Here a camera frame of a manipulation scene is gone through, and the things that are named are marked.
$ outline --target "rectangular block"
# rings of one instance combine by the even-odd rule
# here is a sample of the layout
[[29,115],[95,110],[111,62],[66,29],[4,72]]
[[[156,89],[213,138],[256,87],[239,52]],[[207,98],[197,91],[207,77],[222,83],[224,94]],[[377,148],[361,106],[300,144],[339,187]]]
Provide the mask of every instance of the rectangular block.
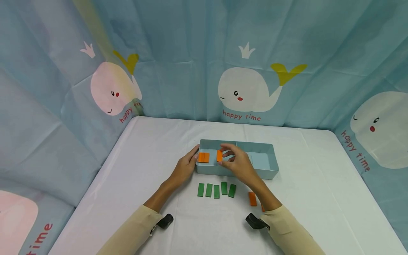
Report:
[[204,183],[199,183],[198,184],[198,197],[203,197],[204,196]]
[[228,192],[228,196],[234,198],[235,196],[235,189],[237,186],[235,184],[230,185],[230,191]]
[[217,151],[217,162],[222,161],[222,151],[218,150]]
[[214,185],[214,198],[220,198],[220,186]]
[[211,197],[212,192],[213,192],[213,185],[210,183],[207,183],[207,189],[205,191],[205,196]]
[[221,194],[228,195],[227,182],[221,182]]
[[210,161],[210,153],[198,153],[197,162],[208,163]]
[[204,160],[206,163],[210,162],[210,153],[204,153]]
[[248,196],[249,196],[249,204],[251,206],[257,206],[255,193],[253,191],[250,191],[248,192]]

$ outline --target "finger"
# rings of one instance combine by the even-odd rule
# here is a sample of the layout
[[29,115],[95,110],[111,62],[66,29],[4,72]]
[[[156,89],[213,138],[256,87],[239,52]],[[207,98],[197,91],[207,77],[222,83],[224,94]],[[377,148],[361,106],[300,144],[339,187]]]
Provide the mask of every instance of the finger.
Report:
[[228,162],[228,161],[219,161],[219,162],[218,162],[218,164],[219,164],[220,166],[225,167],[225,168],[226,168],[226,169],[228,169],[228,170],[231,170],[231,165],[232,165],[232,162]]
[[235,155],[237,153],[243,152],[239,147],[233,144],[221,144],[221,151],[233,151]]
[[220,149],[220,151],[229,151],[230,149],[228,149],[228,148],[223,148],[223,147],[221,147],[221,149]]
[[224,153],[222,155],[222,157],[228,157],[228,156],[231,156],[231,155],[235,155],[234,152],[233,151],[227,151],[226,153]]
[[199,147],[200,147],[199,144],[197,144],[196,146],[194,146],[194,148],[193,148],[191,151],[189,151],[189,152],[184,156],[184,158],[186,158],[186,159],[188,159],[188,161],[190,161],[191,158],[194,156],[194,154],[198,151],[198,148],[199,148]]
[[195,154],[195,155],[191,158],[190,163],[189,163],[188,165],[194,167],[194,165],[195,165],[196,162],[197,162],[197,159],[198,159],[198,154]]

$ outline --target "crown print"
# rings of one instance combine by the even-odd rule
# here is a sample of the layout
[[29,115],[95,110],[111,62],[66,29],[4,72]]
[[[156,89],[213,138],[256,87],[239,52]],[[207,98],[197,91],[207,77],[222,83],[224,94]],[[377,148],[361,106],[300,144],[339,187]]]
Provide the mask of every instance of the crown print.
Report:
[[88,45],[86,42],[84,42],[84,44],[85,44],[85,48],[81,49],[80,51],[85,52],[86,54],[88,54],[88,56],[90,56],[91,58],[94,58],[95,52],[93,51],[92,44]]
[[246,44],[245,48],[243,48],[242,46],[238,46],[238,47],[241,50],[242,58],[246,58],[246,59],[249,59],[249,56],[255,50],[255,48],[249,50],[249,42]]

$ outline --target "light blue tray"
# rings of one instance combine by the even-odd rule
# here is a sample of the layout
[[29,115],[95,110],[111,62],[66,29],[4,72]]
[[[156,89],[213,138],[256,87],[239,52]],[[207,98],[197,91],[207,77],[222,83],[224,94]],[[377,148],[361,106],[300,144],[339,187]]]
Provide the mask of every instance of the light blue tray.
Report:
[[252,166],[262,179],[271,180],[278,173],[279,167],[275,157],[273,145],[262,144],[256,142],[235,142],[235,141],[221,141],[221,140],[200,140],[200,150],[202,153],[210,153],[210,160],[208,163],[197,162],[197,173],[207,175],[222,175],[234,176],[231,171],[218,165],[217,150],[221,148],[221,144],[235,144],[244,150],[252,163]]

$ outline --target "beige sleeve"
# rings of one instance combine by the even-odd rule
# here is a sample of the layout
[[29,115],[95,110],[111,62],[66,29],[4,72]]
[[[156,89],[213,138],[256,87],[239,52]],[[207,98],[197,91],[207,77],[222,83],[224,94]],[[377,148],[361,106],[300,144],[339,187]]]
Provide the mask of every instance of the beige sleeve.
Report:
[[265,212],[261,220],[271,227],[269,234],[286,255],[324,255],[313,237],[285,206]]
[[163,217],[141,205],[109,238],[97,255],[134,255]]

